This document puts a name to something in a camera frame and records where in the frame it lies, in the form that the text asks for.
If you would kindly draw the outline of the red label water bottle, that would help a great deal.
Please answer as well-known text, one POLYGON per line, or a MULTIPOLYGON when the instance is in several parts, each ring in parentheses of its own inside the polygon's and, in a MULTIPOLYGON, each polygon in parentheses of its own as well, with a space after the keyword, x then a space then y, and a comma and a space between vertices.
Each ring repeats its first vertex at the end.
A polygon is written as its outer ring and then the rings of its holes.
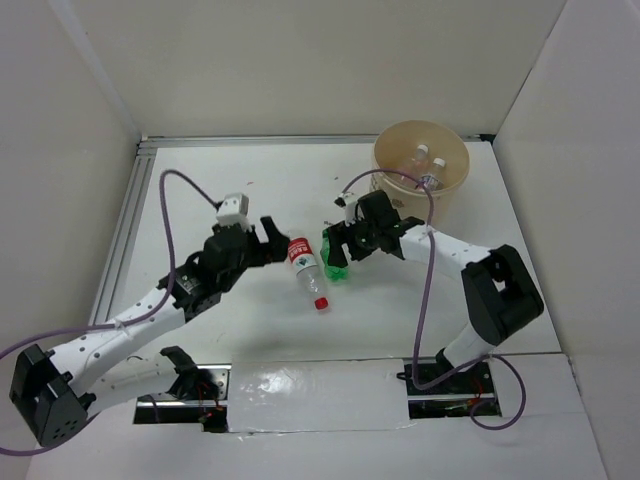
POLYGON ((323 272, 316 260, 307 236, 300 230, 290 230, 287 256, 298 283, 313 303, 316 311, 329 308, 323 272))

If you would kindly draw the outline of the green plastic bottle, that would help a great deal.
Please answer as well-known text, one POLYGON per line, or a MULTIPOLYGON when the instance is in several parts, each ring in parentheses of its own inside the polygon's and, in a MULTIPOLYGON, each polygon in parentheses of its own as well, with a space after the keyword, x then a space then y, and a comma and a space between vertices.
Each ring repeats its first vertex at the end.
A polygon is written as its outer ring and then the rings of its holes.
POLYGON ((349 269, 347 267, 336 267, 329 264, 330 242, 328 230, 322 231, 322 245, 320 250, 321 259, 324 265, 324 274, 332 283, 341 283, 348 279, 349 269))

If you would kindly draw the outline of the blue white label bottle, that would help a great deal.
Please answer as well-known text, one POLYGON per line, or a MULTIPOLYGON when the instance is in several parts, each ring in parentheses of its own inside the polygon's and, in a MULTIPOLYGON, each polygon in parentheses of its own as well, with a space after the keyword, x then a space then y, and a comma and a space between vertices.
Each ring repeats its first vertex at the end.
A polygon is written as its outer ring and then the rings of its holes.
POLYGON ((435 158, 427 172, 421 176, 420 185, 429 192, 441 189, 445 169, 446 161, 442 158, 435 158))

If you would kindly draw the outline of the clear bottle white cap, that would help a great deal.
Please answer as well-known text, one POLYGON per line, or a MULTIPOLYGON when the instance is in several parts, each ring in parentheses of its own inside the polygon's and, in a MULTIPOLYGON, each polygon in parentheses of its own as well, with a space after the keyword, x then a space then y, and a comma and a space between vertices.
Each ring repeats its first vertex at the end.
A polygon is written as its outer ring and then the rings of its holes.
POLYGON ((409 176, 418 179, 427 172, 429 165, 429 147, 425 144, 420 144, 406 161, 405 172, 409 176))

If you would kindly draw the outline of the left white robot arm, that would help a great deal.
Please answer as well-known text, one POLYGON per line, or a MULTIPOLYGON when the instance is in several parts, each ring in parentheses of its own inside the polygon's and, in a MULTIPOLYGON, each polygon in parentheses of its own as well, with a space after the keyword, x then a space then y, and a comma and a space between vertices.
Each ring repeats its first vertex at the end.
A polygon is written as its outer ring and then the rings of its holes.
POLYGON ((271 217, 255 228, 216 225, 202 250, 162 278, 134 306, 76 339, 52 349, 30 340, 17 356, 9 398, 42 450, 79 433, 101 411, 130 399, 200 391, 219 396, 219 385, 180 347, 143 357, 142 347, 185 326, 220 302, 249 268, 282 263, 289 239, 271 217))

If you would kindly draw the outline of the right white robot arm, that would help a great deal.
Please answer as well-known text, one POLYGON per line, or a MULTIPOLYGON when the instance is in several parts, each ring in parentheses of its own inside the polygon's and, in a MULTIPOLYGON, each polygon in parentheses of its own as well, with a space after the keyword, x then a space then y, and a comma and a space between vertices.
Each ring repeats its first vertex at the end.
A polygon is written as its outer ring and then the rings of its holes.
POLYGON ((419 218, 401 218, 381 190, 361 197, 344 192, 335 203, 344 218, 327 229, 329 266, 345 268, 381 251, 426 265, 428 281, 435 272, 461 281, 468 321, 436 355, 436 379, 444 390, 460 391, 470 368, 542 315, 541 294, 514 247, 473 245, 419 218))

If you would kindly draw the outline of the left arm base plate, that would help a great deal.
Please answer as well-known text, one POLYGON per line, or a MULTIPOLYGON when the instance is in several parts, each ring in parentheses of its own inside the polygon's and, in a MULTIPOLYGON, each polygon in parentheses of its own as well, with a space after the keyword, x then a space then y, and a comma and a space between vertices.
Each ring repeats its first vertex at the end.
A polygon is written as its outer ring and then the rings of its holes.
POLYGON ((227 413, 231 368, 230 364, 201 364, 212 383, 199 382, 183 396, 169 393, 139 397, 134 425, 197 426, 203 432, 222 434, 229 431, 227 413))

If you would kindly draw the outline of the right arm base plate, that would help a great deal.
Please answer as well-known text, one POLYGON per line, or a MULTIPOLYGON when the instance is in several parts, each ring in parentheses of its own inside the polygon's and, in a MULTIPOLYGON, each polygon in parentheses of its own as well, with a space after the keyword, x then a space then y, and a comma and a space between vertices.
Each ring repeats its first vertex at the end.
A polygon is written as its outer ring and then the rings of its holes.
POLYGON ((396 378, 406 387, 412 420, 468 417, 478 405, 478 416, 500 416, 501 410, 489 366, 479 363, 431 387, 418 389, 412 381, 412 365, 405 361, 396 378))

